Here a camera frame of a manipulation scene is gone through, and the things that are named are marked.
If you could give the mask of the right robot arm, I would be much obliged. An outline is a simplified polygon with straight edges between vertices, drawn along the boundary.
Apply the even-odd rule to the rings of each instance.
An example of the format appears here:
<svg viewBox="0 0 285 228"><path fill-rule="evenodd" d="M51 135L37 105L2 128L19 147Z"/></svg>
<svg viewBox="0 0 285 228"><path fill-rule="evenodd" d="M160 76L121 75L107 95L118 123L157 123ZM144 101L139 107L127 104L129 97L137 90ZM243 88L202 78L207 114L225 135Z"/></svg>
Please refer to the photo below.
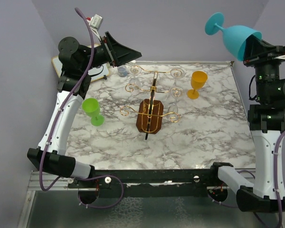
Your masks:
<svg viewBox="0 0 285 228"><path fill-rule="evenodd" d="M256 148L256 173L255 181L249 182L231 164L216 162L209 181L230 187L243 212L284 212L285 79L280 78L279 67L285 46L269 44L260 32L224 35L223 42L233 56L255 69L256 104L250 106L247 119Z"/></svg>

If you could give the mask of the clear wine glass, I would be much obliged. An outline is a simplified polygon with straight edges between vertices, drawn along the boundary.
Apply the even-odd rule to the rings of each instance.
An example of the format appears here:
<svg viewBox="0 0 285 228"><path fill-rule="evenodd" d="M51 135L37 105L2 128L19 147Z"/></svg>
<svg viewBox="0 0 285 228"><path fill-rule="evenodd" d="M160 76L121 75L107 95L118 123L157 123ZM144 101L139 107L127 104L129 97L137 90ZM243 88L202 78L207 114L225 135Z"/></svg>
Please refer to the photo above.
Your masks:
<svg viewBox="0 0 285 228"><path fill-rule="evenodd" d="M176 88L177 87L177 81L179 79L184 78L185 75L186 75L185 71L182 68L179 68L179 67L178 68L173 68L170 71L170 74L174 78L174 83L173 83L171 89Z"/></svg>
<svg viewBox="0 0 285 228"><path fill-rule="evenodd" d="M173 99L173 103L169 106L168 112L178 113L177 103L184 97L184 90L181 87L173 87L170 89L170 97Z"/></svg>
<svg viewBox="0 0 285 228"><path fill-rule="evenodd" d="M138 87L141 87L141 82L139 78L137 77L141 73L141 71L142 69L139 66L136 66L136 65L128 66L127 72L131 76L129 84L133 84Z"/></svg>

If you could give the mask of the green plastic goblet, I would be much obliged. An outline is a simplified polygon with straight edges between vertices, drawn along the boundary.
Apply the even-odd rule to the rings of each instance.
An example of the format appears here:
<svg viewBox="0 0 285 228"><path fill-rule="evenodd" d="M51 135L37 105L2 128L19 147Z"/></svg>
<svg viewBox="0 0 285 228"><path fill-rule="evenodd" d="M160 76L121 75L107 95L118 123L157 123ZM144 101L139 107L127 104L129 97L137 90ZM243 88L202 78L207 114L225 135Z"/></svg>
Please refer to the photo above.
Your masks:
<svg viewBox="0 0 285 228"><path fill-rule="evenodd" d="M104 123L104 117L100 114L100 105L95 98L88 98L83 101L82 109L87 116L91 118L93 126L101 126Z"/></svg>

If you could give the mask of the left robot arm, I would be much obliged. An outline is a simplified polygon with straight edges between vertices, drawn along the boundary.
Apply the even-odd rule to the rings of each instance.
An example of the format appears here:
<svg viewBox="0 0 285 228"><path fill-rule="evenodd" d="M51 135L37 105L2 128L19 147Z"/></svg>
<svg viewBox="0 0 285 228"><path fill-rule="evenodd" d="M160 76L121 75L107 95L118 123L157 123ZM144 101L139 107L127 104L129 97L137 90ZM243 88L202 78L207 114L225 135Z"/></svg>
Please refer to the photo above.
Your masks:
<svg viewBox="0 0 285 228"><path fill-rule="evenodd" d="M119 67L142 56L141 52L118 43L109 32L97 47L79 44L74 37L63 38L58 45L62 73L57 100L47 130L37 148L30 148L28 159L40 171L60 177L76 177L84 187L95 183L94 166L66 156L67 139L75 115L90 86L88 70L106 63Z"/></svg>

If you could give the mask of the blue plastic goblet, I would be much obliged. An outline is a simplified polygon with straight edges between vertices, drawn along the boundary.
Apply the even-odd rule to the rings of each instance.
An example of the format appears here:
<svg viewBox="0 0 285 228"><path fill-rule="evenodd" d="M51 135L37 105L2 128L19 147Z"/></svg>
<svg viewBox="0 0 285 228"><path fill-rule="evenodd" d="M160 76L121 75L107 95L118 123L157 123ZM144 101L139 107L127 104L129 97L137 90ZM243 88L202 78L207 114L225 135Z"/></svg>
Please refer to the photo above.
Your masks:
<svg viewBox="0 0 285 228"><path fill-rule="evenodd" d="M247 39L250 36L254 36L258 40L261 40L262 33L243 25L223 28L223 23L224 15L221 12L214 13L206 22L205 33L207 35L214 35L218 31L221 31L225 48L237 60L243 61Z"/></svg>

